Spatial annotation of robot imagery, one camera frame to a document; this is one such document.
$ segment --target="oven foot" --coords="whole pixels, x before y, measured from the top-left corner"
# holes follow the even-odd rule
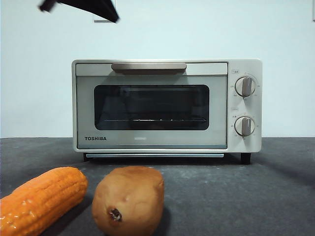
[[[87,162],[87,161],[89,161],[89,160],[91,160],[91,159],[92,159],[92,158],[87,157],[87,154],[86,154],[86,153],[83,154],[83,161],[84,161],[84,162]]]
[[[241,163],[248,165],[251,163],[251,153],[241,153]]]

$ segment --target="tabletop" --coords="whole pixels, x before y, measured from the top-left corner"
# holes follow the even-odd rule
[[[315,138],[264,138],[250,165],[237,154],[83,162],[71,138],[1,139],[0,157],[1,197],[55,167],[77,167],[86,175],[83,202],[43,236],[104,236],[92,218],[94,191],[114,168],[130,165],[163,175],[164,211],[154,236],[315,235]]]

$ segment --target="oven window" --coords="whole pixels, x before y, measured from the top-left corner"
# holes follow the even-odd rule
[[[99,85],[94,89],[98,130],[206,130],[206,85]]]

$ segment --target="fake vegetable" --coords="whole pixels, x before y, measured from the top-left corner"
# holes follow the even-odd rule
[[[83,200],[87,186],[73,167],[55,168],[22,184],[1,199],[0,235],[39,235]]]
[[[93,218],[110,236],[150,236],[157,228],[164,200],[164,181],[155,169],[114,169],[97,186]]]

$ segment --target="temperature knob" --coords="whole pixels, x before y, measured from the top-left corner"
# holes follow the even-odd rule
[[[235,131],[241,136],[248,136],[254,132],[254,121],[249,117],[240,117],[235,121]]]
[[[255,91],[255,81],[252,77],[241,77],[235,83],[236,92],[242,97],[248,97]]]

